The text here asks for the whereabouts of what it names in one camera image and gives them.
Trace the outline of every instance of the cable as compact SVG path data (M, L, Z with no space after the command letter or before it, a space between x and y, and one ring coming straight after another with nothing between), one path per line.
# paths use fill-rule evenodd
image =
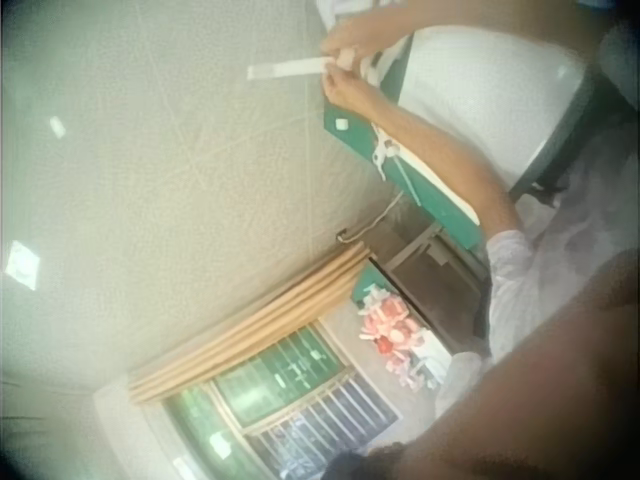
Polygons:
M402 198L402 195L403 195L402 192L398 193L398 195L396 195L395 198L391 200L391 203L387 205L387 208L385 208L384 211L380 215L378 215L375 218L375 220L371 222L371 224L369 224L367 227L363 228L358 233L356 233L355 235L349 238L344 238L344 235L347 233L347 229L345 228L344 230L341 230L340 232L338 232L338 234L336 235L336 240L338 240L340 243L345 245L348 243L355 242L362 235L374 229L387 216L389 211L391 211L391 209L396 206L396 204L400 201L400 198Z

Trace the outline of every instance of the window frame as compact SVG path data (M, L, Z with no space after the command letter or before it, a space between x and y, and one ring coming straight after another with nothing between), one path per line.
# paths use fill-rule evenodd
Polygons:
M334 389L339 388L340 385L344 385L347 382L349 382L351 379L354 378L356 374L360 375L369 384L369 386L376 393L376 395L379 396L379 398L395 414L395 417L396 417L396 419L392 423L390 423L385 428L385 430L383 430L378 435L376 435L376 437L370 439L368 443L375 441L375 439L378 438L378 436L384 434L384 432L386 432L387 429L391 428L393 425L402 421L403 419L403 415L401 414L400 411L398 411L398 409L393 404L393 402L389 401L387 396L380 391L377 385L373 383L371 379L364 372L360 371L355 366L354 362L345 353L345 351L339 345L339 343L336 341L333 335L322 325L321 318L310 323L308 327L311 327L312 329L314 329L315 330L314 333L317 334L324 342L326 342L327 346L335 354L338 360L342 362L342 364L344 365L344 369L342 369L340 372L338 372L336 375L334 375L327 381L315 387L313 390L306 393L304 396L302 396L298 400L282 408L281 410L278 410L277 412L274 412L268 415L267 417L261 420L258 420L254 424L243 427L240 424L240 422L236 419L236 416L233 413L230 405L225 400L223 394L220 392L220 390L216 386L213 379L210 379L202 383L201 385L199 385L199 387L202 388L202 390L207 394L207 396L211 400L214 408L217 409L222 420L229 427L229 431L232 434L235 441L238 443L238 445L242 447L242 449L246 452L246 454L253 460L256 468L264 474L264 478L268 480L279 480L279 478L270 470L269 466L258 455L258 453L251 446L251 444L245 438L245 436L256 436L262 432L269 431L271 428L280 424L281 422L287 421L288 419L294 417L297 413L302 411L304 408L313 405L317 401L318 397L322 396L323 394L326 394L327 392L330 392ZM179 422L179 419L176 418L176 415L173 414L171 409L169 409L167 406L163 406L163 409L165 410L165 412L168 414L168 416L173 422L176 422L176 421ZM191 448L193 448L193 446L191 445L192 441L186 438L184 433L180 431L181 428L177 428L177 425L174 424L174 428L176 429L179 437L181 438L182 442L186 446L187 450L191 450ZM196 449L196 452L192 454L192 457L199 464L200 468L204 472L213 474L213 472L210 471L210 468L207 465L207 462L204 461L207 458L206 455L204 455L204 458L201 458L202 452L198 452Z

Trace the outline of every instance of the green table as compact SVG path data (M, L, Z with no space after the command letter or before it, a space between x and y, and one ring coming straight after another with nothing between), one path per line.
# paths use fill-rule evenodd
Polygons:
M409 39L403 55L394 62L380 86L382 92L395 103L397 103L400 98L400 90L404 82L404 74L411 54L411 41L412 38ZM586 105L591 98L592 91L591 78L587 76L554 134L541 150L538 157L531 163L520 180L518 180L512 188L510 195L514 201L526 193L529 187L550 167L552 161L555 160L561 147L565 144L574 127L582 118ZM338 118L346 118L349 121L349 129L347 131L339 131L336 129L336 119ZM369 122L325 100L324 128L366 161L373 163L372 155L374 151L375 133ZM449 236L457 242L460 247L470 249L482 242L483 236L478 225L473 223L449 197L442 193L429 180L404 161L399 161L402 162L403 169L413 185L422 207L445 228ZM396 165L396 162L388 159L384 163L383 170L388 179L398 185L409 198L413 199L411 188L407 184L402 171Z

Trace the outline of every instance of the white sleeve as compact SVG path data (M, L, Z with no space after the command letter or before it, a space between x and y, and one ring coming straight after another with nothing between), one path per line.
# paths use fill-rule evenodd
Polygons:
M524 233L501 232L487 242L491 267L489 346L500 360L530 333L537 316L537 285L531 275L534 252Z

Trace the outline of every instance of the person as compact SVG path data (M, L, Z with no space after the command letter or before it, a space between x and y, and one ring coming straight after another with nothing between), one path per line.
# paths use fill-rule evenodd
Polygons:
M598 61L637 110L635 25L620 22L617 12L628 14L629 7L620 8L568 0L415 0L339 24L322 48L332 55L353 48L362 59L428 26L499 30ZM345 453L323 479L587 478L607 442L637 419L637 121L603 119L566 175L560 206L534 248L477 151L390 103L355 73L327 68L323 87L331 103L381 127L478 215L493 283L495 366L411 444L368 457Z

